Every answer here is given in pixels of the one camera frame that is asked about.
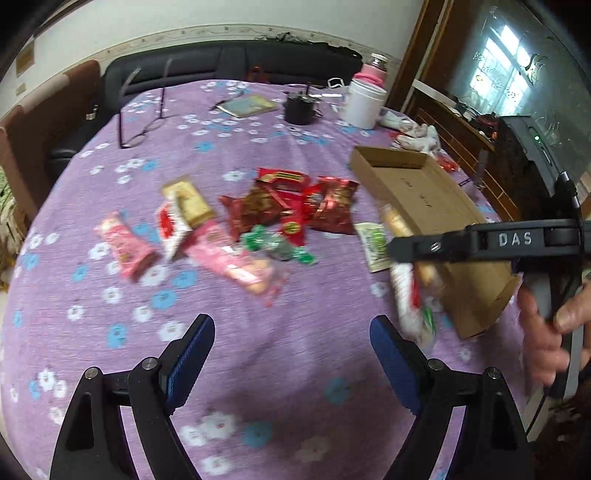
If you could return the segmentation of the person's right hand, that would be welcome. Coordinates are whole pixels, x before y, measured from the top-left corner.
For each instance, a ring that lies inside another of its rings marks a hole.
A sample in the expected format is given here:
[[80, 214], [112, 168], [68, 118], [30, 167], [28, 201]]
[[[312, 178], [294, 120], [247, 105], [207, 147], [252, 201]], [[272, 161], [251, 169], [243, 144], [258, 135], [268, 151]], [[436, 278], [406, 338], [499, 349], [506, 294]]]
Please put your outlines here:
[[533, 382], [551, 386], [556, 375], [567, 370], [570, 354], [561, 347], [562, 336], [580, 326], [584, 327], [580, 358], [583, 370], [590, 361], [590, 281], [586, 280], [581, 291], [559, 309], [552, 323], [539, 314], [535, 297], [525, 285], [521, 286], [517, 301], [524, 333], [524, 357]]

